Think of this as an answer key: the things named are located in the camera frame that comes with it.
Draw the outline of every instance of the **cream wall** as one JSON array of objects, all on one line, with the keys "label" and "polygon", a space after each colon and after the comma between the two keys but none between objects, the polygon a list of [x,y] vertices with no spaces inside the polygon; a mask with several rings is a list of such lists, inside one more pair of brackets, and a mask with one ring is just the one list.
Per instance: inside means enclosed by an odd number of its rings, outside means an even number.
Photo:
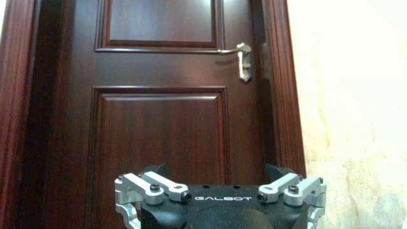
[{"label": "cream wall", "polygon": [[288,0],[318,228],[407,229],[407,0]]},{"label": "cream wall", "polygon": [[0,43],[1,43],[3,12],[5,12],[5,0],[0,0]]}]

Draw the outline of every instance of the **door trim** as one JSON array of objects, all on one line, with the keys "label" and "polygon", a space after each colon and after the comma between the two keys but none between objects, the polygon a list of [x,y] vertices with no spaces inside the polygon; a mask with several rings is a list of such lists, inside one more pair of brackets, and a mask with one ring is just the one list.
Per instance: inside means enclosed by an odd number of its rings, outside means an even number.
[{"label": "door trim", "polygon": [[0,52],[0,229],[14,228],[38,2],[7,0],[5,6]]},{"label": "door trim", "polygon": [[[0,121],[6,121],[0,123],[0,229],[13,228],[15,217],[39,2],[41,0],[6,2],[0,57],[3,60],[0,107],[6,108],[0,113]],[[262,4],[266,12],[265,35],[272,67],[272,134],[264,141],[270,142],[274,149],[266,152],[264,157],[266,162],[305,174],[286,1],[262,0]]]},{"label": "door trim", "polygon": [[265,0],[266,42],[270,52],[270,100],[274,153],[265,161],[305,175],[304,148],[298,118],[298,97],[285,0]]}]

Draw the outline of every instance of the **door handle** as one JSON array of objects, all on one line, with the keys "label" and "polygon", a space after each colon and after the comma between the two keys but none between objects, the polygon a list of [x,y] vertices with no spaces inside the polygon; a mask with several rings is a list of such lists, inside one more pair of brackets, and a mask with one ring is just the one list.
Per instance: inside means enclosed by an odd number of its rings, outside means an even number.
[{"label": "door handle", "polygon": [[229,55],[237,53],[238,58],[238,78],[246,82],[250,77],[250,63],[249,63],[249,52],[252,48],[245,43],[240,43],[236,45],[234,49],[230,50],[217,50],[216,54],[218,55]]}]

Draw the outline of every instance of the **bolt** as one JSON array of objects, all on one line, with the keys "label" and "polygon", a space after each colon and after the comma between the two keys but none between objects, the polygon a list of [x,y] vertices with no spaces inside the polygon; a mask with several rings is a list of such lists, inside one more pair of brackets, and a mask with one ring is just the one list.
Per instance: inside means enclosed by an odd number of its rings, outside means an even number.
[{"label": "bolt", "polygon": [[298,187],[296,185],[288,186],[288,192],[297,194],[298,193]]},{"label": "bolt", "polygon": [[182,192],[180,194],[180,201],[182,201],[184,203],[186,203],[192,198],[192,194],[189,192]]},{"label": "bolt", "polygon": [[158,184],[150,184],[149,190],[150,190],[152,192],[160,191],[160,186],[158,186]]},{"label": "bolt", "polygon": [[265,201],[266,201],[266,196],[265,196],[262,193],[258,193],[258,194],[257,194],[257,201],[258,201],[260,203],[265,203]]}]

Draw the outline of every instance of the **door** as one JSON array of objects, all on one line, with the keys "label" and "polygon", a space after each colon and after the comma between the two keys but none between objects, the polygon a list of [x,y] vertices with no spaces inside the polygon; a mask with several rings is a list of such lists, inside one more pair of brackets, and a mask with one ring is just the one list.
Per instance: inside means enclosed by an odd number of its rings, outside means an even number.
[{"label": "door", "polygon": [[121,228],[113,179],[166,162],[185,184],[262,184],[258,57],[249,0],[66,0],[45,228]]}]

